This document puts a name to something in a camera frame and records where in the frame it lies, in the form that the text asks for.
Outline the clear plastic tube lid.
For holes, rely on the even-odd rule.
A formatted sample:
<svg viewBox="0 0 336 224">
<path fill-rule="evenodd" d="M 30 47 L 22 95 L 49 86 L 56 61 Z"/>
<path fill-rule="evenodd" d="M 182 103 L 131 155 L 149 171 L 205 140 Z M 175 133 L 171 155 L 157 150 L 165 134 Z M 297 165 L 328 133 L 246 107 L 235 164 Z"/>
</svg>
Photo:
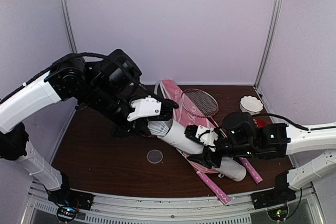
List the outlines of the clear plastic tube lid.
<svg viewBox="0 0 336 224">
<path fill-rule="evenodd" d="M 160 150 L 150 150 L 146 156 L 151 164 L 158 164 L 163 160 L 163 153 Z"/>
</svg>

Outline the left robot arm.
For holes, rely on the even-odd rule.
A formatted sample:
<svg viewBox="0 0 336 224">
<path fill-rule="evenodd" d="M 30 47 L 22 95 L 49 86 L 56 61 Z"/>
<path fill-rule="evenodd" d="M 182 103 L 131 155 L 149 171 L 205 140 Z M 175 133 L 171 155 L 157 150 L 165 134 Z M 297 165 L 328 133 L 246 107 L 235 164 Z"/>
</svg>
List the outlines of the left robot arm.
<svg viewBox="0 0 336 224">
<path fill-rule="evenodd" d="M 176 102 L 150 91 L 140 81 L 142 72 L 121 49 L 108 55 L 71 53 L 23 83 L 1 100 L 1 158 L 20 163 L 64 205 L 76 197 L 65 174 L 54 169 L 29 141 L 24 120 L 36 112 L 77 100 L 116 124 L 121 135 L 150 136 L 149 121 L 168 121 Z"/>
</svg>

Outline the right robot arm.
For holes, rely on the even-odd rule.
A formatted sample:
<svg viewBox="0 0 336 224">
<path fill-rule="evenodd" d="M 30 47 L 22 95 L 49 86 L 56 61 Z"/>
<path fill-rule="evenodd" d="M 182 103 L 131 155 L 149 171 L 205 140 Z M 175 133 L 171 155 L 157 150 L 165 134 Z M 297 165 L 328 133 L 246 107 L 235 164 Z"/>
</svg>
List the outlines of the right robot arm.
<svg viewBox="0 0 336 224">
<path fill-rule="evenodd" d="M 289 190 L 299 190 L 335 170 L 335 123 L 301 126 L 284 119 L 283 123 L 259 128 L 249 113 L 232 112 L 224 117 L 219 127 L 208 129 L 189 125 L 184 134 L 204 146 L 201 154 L 191 155 L 188 160 L 207 168 L 218 168 L 224 157 L 269 160 L 322 150 L 320 156 L 276 177 L 276 186 L 269 192 L 269 199 L 274 204 L 287 198 Z"/>
</svg>

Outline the white shuttlecock tube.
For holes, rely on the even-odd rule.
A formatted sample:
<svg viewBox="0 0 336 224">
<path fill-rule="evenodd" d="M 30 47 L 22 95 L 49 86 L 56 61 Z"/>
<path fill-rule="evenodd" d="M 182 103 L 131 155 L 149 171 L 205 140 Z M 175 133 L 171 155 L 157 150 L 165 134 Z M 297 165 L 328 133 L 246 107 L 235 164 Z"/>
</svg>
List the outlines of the white shuttlecock tube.
<svg viewBox="0 0 336 224">
<path fill-rule="evenodd" d="M 150 122 L 148 127 L 152 135 L 176 148 L 184 157 L 201 154 L 204 149 L 204 145 L 187 139 L 184 134 L 185 127 L 175 120 Z M 243 180 L 247 173 L 243 165 L 231 158 L 222 158 L 219 168 L 209 169 L 196 162 L 190 164 L 206 174 L 218 174 L 236 182 Z"/>
</svg>

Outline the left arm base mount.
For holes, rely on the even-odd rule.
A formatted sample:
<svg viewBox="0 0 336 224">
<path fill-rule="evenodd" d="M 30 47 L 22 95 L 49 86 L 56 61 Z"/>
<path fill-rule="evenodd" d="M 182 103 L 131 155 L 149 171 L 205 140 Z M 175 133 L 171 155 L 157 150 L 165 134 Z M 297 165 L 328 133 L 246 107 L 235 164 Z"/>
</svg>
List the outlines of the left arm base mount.
<svg viewBox="0 0 336 224">
<path fill-rule="evenodd" d="M 48 200 L 60 206 L 69 206 L 75 209 L 90 210 L 93 203 L 93 194 L 70 188 L 69 178 L 61 173 L 62 183 L 60 189 L 50 191 L 46 189 Z"/>
</svg>

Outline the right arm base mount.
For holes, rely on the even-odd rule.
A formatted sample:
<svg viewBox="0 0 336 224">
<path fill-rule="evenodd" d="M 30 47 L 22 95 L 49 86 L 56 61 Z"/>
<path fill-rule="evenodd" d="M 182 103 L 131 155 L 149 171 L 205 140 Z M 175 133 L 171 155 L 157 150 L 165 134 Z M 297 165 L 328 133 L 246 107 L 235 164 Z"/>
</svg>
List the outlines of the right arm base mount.
<svg viewBox="0 0 336 224">
<path fill-rule="evenodd" d="M 279 204 L 285 204 L 296 199 L 296 191 L 289 188 L 287 173 L 276 176 L 273 189 L 251 194 L 254 209 L 268 208 Z"/>
</svg>

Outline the white shuttlecock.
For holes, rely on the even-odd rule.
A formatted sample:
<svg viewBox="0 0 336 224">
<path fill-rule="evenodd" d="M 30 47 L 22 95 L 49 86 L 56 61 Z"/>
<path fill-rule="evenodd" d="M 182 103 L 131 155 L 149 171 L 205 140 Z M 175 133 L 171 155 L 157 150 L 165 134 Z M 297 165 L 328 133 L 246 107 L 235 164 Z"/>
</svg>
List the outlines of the white shuttlecock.
<svg viewBox="0 0 336 224">
<path fill-rule="evenodd" d="M 172 120 L 168 121 L 148 121 L 148 129 L 154 136 L 164 137 L 172 126 Z"/>
</svg>

